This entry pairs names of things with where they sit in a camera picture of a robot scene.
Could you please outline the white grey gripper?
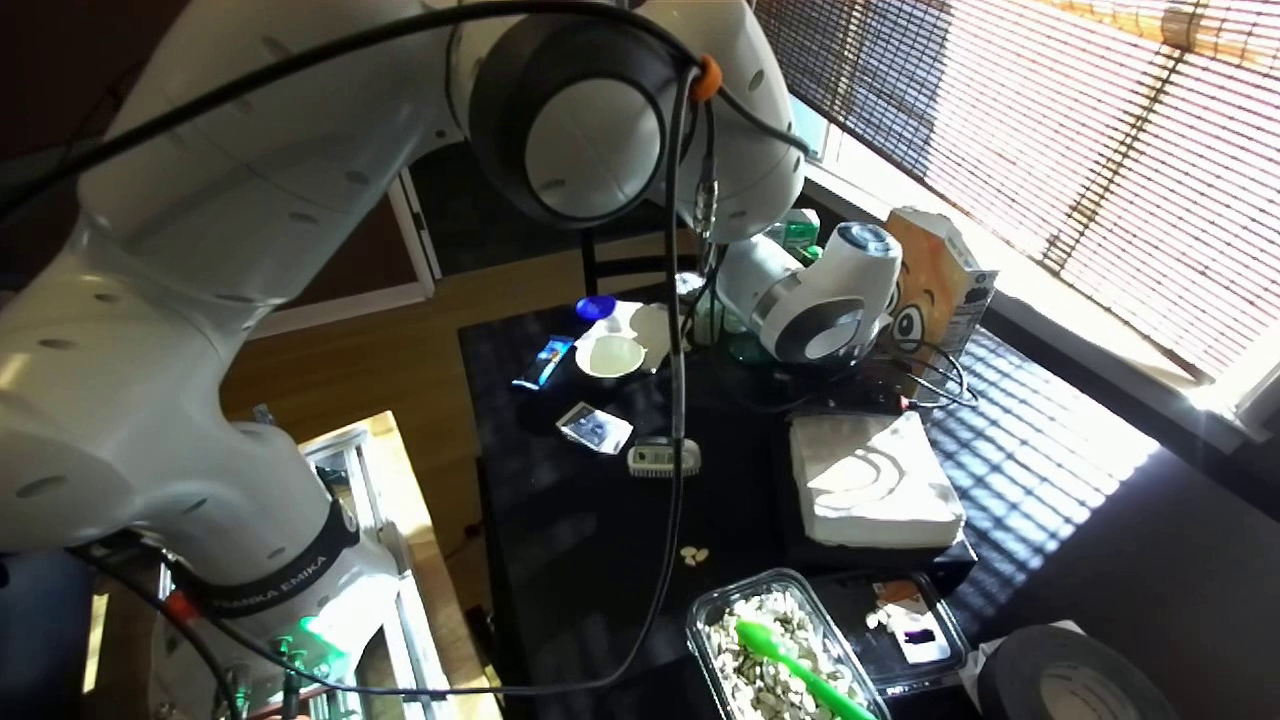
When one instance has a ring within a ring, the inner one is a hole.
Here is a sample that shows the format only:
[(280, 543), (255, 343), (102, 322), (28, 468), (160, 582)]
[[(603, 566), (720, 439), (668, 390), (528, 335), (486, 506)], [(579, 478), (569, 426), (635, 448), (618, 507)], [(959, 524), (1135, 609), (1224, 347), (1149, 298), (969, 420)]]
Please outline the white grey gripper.
[(898, 265), (886, 227), (840, 220), (813, 265), (773, 237), (731, 243), (714, 298), (781, 365), (859, 359), (886, 322)]

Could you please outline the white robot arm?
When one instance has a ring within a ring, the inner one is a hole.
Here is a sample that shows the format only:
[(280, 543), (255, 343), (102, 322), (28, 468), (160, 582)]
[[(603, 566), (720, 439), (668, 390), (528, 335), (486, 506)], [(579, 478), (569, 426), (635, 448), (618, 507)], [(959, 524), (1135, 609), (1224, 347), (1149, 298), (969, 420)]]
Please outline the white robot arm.
[(711, 243), (773, 227), (813, 156), (749, 0), (189, 0), (61, 173), (66, 243), (0, 309), (2, 539), (167, 557), (196, 612), (148, 702), (175, 720), (251, 720), (375, 638), (397, 539), (219, 385), (448, 145), (534, 220), (655, 201)]

